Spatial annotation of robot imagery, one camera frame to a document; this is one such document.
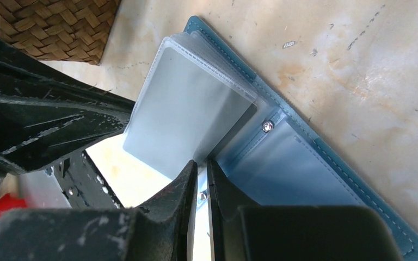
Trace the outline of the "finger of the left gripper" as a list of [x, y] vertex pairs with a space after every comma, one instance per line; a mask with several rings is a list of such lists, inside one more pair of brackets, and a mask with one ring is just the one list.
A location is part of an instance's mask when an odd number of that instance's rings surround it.
[[0, 169], [44, 169], [106, 138], [129, 122], [132, 102], [104, 94], [67, 99], [0, 95]]
[[0, 96], [80, 104], [130, 114], [135, 102], [80, 82], [0, 39]]

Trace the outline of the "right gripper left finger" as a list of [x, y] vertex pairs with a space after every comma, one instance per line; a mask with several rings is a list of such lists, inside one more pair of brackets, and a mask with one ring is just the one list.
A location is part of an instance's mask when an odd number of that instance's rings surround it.
[[0, 260], [190, 260], [198, 166], [135, 208], [26, 209], [0, 217]]

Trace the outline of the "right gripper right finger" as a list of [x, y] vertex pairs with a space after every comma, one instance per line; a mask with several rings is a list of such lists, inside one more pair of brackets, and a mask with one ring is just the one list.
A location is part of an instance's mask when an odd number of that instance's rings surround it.
[[207, 164], [213, 260], [401, 260], [385, 223], [359, 206], [262, 206]]

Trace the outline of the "woven brown divided basket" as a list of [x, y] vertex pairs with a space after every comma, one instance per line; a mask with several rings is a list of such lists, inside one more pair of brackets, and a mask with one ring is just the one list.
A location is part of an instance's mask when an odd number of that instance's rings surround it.
[[2, 0], [0, 39], [42, 61], [98, 65], [120, 0]]

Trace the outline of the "silver credit card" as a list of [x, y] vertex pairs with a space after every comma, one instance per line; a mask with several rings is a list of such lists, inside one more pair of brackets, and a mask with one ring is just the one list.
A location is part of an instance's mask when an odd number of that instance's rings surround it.
[[255, 97], [175, 46], [163, 47], [134, 106], [124, 150], [173, 179], [202, 162]]

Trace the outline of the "teal leather card holder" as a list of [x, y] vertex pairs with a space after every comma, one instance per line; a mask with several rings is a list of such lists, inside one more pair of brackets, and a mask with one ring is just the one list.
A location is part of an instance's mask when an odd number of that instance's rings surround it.
[[[385, 223], [401, 260], [418, 260], [418, 234], [260, 78], [217, 33], [192, 16], [163, 39], [255, 97], [253, 105], [199, 164], [216, 161], [229, 181], [262, 206], [359, 206]], [[208, 181], [201, 185], [207, 195]]]

